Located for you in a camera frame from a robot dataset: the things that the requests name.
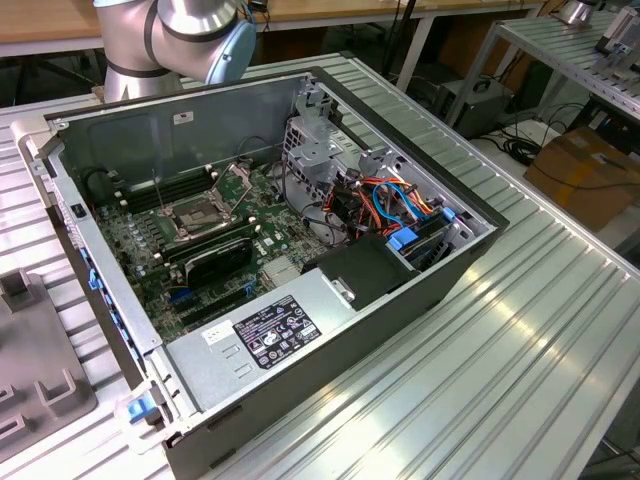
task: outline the wooden table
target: wooden table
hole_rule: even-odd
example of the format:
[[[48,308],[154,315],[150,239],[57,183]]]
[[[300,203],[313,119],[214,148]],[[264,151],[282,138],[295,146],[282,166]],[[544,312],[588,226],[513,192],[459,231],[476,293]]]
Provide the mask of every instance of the wooden table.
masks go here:
[[[418,0],[420,19],[398,88],[405,90],[439,16],[527,9],[537,15],[543,0]],[[391,21],[395,0],[270,0],[270,30]],[[264,18],[256,16],[264,28]],[[102,48],[100,25],[90,0],[6,0],[0,2],[0,57]]]

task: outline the white label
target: white label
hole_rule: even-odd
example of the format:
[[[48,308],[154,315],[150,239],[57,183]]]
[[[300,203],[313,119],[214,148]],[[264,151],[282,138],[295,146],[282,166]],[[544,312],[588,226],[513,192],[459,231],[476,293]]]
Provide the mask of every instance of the white label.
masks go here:
[[[176,113],[173,116],[174,125],[181,125],[189,122],[193,122],[193,112]]]
[[[307,335],[309,335],[311,332],[313,332],[315,329],[316,329],[316,326],[315,326],[315,325],[309,325],[307,328],[305,328],[304,330],[302,330],[300,333],[301,333],[303,336],[305,336],[305,337],[306,337],[306,336],[307,336]]]
[[[225,320],[220,322],[211,328],[207,328],[202,332],[202,338],[207,342],[207,345],[211,346],[216,342],[219,342],[223,338],[228,337],[233,333],[233,322],[231,320]]]

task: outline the green circuit board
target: green circuit board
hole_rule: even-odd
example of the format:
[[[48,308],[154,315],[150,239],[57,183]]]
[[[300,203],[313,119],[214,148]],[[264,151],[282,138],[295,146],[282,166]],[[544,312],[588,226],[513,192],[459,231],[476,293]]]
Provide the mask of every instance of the green circuit board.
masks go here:
[[[320,239],[305,226],[300,216],[290,210],[285,202],[278,201],[272,190],[273,180],[255,170],[250,176],[252,190],[233,211],[233,216],[255,217],[260,225],[253,238],[253,255],[248,265],[242,267],[222,281],[194,289],[184,304],[170,304],[167,297],[175,287],[167,287],[169,268],[164,259],[158,258],[162,246],[177,238],[173,222],[166,218],[167,207],[178,211],[182,208],[196,210],[194,217],[204,218],[210,214],[207,203],[211,192],[179,199],[142,213],[131,214],[117,206],[99,209],[98,222],[103,235],[111,247],[129,283],[143,305],[154,327],[165,342],[171,342],[194,328],[207,323],[221,314],[236,308],[245,301],[260,296],[274,286],[262,275],[263,266],[271,260],[286,256],[298,270],[307,261],[327,251],[328,238]],[[216,189],[228,205],[235,205],[245,191],[240,178],[227,175]],[[183,318],[215,304],[216,300],[241,289],[249,292],[227,307],[217,310],[200,321],[185,325]]]

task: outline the aluminum workbench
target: aluminum workbench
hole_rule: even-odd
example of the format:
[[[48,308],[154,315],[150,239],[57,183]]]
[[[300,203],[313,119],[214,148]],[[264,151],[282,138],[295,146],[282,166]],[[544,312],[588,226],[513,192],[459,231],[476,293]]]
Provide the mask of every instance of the aluminum workbench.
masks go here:
[[[358,60],[327,55],[247,76],[311,65],[511,225],[440,305],[208,477],[577,477],[640,376],[638,271]],[[159,445],[137,455],[120,432],[112,409],[126,383],[9,136],[19,116],[96,102],[86,95],[0,113],[0,271],[44,274],[100,402],[0,465],[2,478],[171,477]]]
[[[448,125],[455,123],[496,41],[500,38],[511,44],[510,49],[520,49],[562,74],[542,99],[538,107],[539,115],[552,104],[567,79],[571,79],[611,105],[640,120],[640,96],[621,87],[615,80],[604,78],[593,70],[596,61],[604,56],[596,52],[596,43],[614,18],[615,14],[611,12],[594,12],[591,17],[591,27],[587,29],[565,25],[553,17],[495,22],[489,29],[467,73],[460,94],[449,109],[446,123]]]

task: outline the blue cable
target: blue cable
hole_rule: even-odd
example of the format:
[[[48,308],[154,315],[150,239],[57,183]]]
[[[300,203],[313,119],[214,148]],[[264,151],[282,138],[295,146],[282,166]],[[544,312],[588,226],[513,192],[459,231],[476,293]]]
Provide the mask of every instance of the blue cable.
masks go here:
[[[382,215],[384,218],[387,218],[395,223],[399,223],[401,227],[404,227],[404,223],[402,223],[402,221],[399,218],[394,217],[393,215],[389,215],[387,212],[384,211],[384,209],[380,205],[380,202],[378,201],[378,196],[376,195],[376,191],[380,187],[381,185],[376,185],[375,187],[373,187],[373,195],[371,195],[373,197],[373,204],[375,205],[376,210],[378,210],[378,213]]]
[[[402,200],[404,201],[405,205],[407,206],[407,208],[409,210],[411,210],[411,212],[418,218],[424,218],[426,215],[424,213],[422,213],[417,207],[414,206],[413,202],[411,201],[411,199],[409,199],[409,197],[407,197],[407,195],[402,191],[402,189],[400,187],[398,187],[397,185],[393,184],[393,183],[389,183],[389,182],[385,182],[383,183],[383,185],[386,185],[388,187],[393,188],[396,192],[398,192],[398,194],[400,195],[400,198],[402,198]]]

